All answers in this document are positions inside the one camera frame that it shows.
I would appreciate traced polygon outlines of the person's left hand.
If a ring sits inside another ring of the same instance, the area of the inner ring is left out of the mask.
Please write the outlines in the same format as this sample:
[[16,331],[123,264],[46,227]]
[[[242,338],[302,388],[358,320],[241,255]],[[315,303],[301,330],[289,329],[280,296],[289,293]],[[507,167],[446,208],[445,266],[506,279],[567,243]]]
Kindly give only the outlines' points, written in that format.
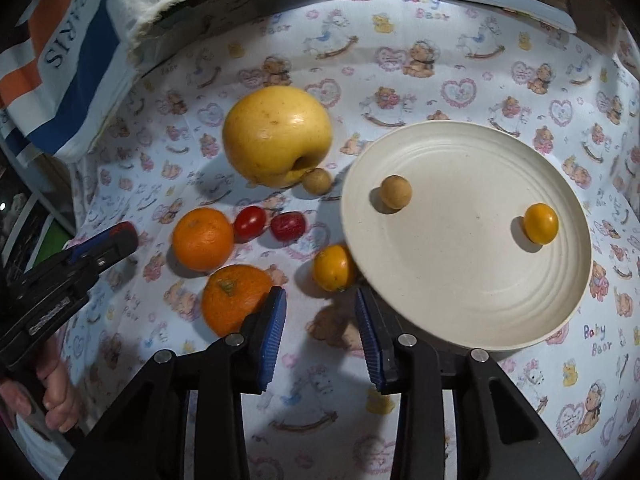
[[[85,410],[81,397],[70,380],[67,365],[61,358],[56,336],[52,336],[44,345],[36,374],[44,387],[40,398],[46,415],[46,426],[64,434],[80,422]],[[23,417],[32,414],[32,404],[24,386],[14,380],[1,379],[1,399],[16,414]]]

